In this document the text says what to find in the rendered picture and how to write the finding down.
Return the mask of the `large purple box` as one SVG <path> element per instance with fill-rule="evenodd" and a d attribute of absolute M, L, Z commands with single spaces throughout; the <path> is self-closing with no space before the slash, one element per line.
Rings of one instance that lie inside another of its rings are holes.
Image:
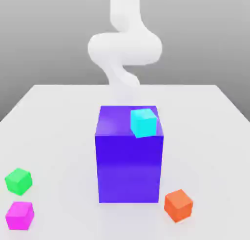
<path fill-rule="evenodd" d="M 139 106 L 101 106 L 95 132 L 100 203 L 157 203 L 164 133 L 136 138 L 130 113 Z"/>

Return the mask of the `small cyan cube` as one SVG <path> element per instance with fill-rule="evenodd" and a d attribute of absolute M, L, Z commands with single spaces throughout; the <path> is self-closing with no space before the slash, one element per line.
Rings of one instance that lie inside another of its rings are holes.
<path fill-rule="evenodd" d="M 130 129 L 136 138 L 155 136 L 157 122 L 157 116 L 149 108 L 134 109 L 130 112 Z"/>

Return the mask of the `small orange cube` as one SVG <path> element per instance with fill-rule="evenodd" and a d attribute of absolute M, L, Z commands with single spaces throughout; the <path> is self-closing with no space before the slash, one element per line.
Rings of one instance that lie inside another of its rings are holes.
<path fill-rule="evenodd" d="M 193 200 L 182 190 L 165 196 L 164 210 L 177 223 L 191 216 Z"/>

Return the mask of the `small green cube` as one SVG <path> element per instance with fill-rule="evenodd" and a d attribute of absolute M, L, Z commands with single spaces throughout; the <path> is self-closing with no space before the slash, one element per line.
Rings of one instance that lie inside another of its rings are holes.
<path fill-rule="evenodd" d="M 19 196 L 22 196 L 33 184 L 31 173 L 21 168 L 16 168 L 4 180 L 8 191 Z"/>

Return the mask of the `small magenta cube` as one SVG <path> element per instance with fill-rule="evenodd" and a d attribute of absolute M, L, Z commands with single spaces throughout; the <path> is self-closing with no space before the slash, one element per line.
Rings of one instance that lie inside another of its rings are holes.
<path fill-rule="evenodd" d="M 5 215 L 9 230 L 28 230 L 34 218 L 30 201 L 14 201 Z"/>

